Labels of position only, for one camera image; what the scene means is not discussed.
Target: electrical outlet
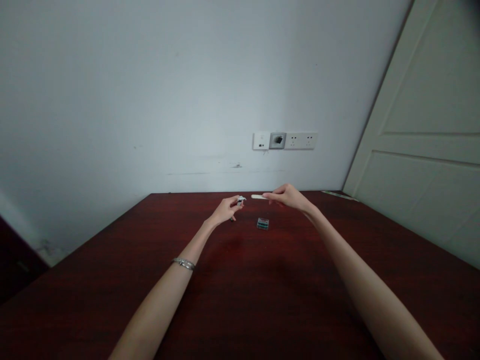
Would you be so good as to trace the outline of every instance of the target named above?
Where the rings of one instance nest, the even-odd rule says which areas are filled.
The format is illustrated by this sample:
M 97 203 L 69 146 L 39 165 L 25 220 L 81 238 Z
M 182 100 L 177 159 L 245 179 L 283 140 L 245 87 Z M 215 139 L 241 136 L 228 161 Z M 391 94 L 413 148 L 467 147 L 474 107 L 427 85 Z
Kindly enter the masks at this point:
M 285 132 L 272 132 L 270 134 L 270 149 L 283 149 L 285 147 Z
M 270 143 L 270 133 L 259 131 L 253 133 L 253 150 L 268 150 Z
M 285 150 L 312 150 L 317 143 L 317 132 L 288 132 Z
M 287 132 L 285 140 L 285 150 L 299 150 L 302 142 L 301 132 Z
M 304 149 L 315 149 L 319 133 L 318 132 L 306 132 L 303 134 Z

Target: silver bracelet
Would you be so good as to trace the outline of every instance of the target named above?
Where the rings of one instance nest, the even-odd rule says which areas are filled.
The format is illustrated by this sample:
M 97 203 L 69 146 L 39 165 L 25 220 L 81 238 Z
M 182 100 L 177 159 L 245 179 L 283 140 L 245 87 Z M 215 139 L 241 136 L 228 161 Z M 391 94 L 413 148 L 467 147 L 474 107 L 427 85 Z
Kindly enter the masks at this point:
M 172 261 L 172 263 L 178 263 L 178 265 L 187 268 L 188 270 L 195 270 L 195 264 L 187 259 L 182 259 L 181 257 L 176 257 Z

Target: forearm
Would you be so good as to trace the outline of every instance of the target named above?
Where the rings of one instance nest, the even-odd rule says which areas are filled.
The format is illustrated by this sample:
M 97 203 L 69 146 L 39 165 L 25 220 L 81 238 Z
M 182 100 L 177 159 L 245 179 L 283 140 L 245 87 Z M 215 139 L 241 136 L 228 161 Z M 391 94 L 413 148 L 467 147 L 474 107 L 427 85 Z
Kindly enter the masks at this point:
M 217 224 L 206 220 L 178 256 L 196 264 Z M 111 359 L 152 359 L 162 342 L 192 276 L 173 263 L 148 293 L 113 350 Z
M 366 326 L 389 359 L 442 359 L 390 288 L 315 207 L 304 211 L 318 230 Z

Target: white wall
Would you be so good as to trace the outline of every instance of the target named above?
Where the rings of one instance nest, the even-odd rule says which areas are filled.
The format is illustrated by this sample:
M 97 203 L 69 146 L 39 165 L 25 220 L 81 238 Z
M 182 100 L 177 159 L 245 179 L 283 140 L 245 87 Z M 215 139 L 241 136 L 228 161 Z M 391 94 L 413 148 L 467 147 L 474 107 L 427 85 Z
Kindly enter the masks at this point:
M 341 189 L 408 4 L 3 1 L 0 214 L 70 252 L 150 193 Z

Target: table surface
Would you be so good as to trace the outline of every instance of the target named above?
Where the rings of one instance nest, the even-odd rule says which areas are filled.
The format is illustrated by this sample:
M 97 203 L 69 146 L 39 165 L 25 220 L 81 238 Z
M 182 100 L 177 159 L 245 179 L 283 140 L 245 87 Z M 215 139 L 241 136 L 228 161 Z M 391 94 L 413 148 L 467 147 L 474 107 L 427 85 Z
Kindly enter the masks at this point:
M 304 194 L 446 359 L 479 356 L 480 271 L 360 202 Z M 106 358 L 172 258 L 232 195 L 147 196 L 0 308 L 2 357 Z M 382 358 L 303 215 L 248 199 L 236 216 L 210 236 L 158 358 Z

